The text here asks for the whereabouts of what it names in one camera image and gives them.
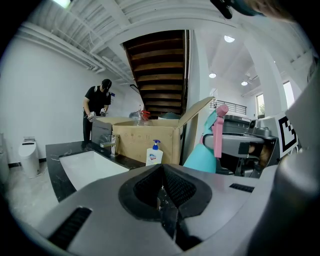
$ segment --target red object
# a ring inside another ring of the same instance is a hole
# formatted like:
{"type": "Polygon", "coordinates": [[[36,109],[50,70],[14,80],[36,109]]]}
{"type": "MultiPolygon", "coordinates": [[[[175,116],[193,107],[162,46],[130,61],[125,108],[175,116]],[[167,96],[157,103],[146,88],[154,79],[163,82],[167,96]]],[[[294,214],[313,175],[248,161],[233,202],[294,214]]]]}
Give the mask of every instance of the red object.
{"type": "Polygon", "coordinates": [[[145,111],[145,110],[141,110],[141,113],[142,113],[142,119],[145,121],[148,121],[149,117],[150,117],[150,112],[145,111]]]}

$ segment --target white sink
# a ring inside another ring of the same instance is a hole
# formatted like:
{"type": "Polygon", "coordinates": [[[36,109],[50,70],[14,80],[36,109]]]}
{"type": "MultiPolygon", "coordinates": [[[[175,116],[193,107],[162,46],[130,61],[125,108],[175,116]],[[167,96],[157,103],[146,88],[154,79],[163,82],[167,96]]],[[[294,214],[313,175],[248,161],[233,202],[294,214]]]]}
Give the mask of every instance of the white sink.
{"type": "Polygon", "coordinates": [[[63,156],[59,160],[76,190],[96,180],[129,171],[94,151],[63,156]]]}

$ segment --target black cap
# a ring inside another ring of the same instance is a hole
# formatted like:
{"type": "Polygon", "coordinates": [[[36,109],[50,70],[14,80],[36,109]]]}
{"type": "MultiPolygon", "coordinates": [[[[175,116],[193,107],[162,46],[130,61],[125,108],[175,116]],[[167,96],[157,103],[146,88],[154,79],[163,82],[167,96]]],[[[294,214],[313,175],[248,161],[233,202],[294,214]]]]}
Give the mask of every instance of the black cap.
{"type": "Polygon", "coordinates": [[[109,88],[111,87],[112,85],[112,82],[109,80],[109,79],[104,79],[102,82],[102,89],[107,89],[109,90],[109,88]]]}

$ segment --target man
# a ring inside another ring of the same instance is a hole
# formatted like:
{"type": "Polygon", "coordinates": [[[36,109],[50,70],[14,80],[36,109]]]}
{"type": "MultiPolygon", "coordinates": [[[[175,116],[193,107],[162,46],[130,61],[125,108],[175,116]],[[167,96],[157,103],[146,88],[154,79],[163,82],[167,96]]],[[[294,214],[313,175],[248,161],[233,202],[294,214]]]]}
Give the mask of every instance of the man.
{"type": "Polygon", "coordinates": [[[90,140],[94,116],[104,116],[111,104],[111,93],[109,93],[111,84],[112,82],[109,79],[104,79],[100,86],[92,86],[84,97],[83,139],[85,143],[90,140]]]}

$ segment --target white toilet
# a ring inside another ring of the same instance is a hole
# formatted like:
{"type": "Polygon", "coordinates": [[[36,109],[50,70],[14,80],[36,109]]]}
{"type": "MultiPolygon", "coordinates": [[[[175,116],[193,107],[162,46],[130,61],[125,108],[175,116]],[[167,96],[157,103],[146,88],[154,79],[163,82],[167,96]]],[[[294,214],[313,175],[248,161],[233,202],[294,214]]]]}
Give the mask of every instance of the white toilet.
{"type": "Polygon", "coordinates": [[[39,155],[35,139],[24,139],[19,147],[19,156],[22,169],[29,177],[35,177],[39,173],[39,155]]]}

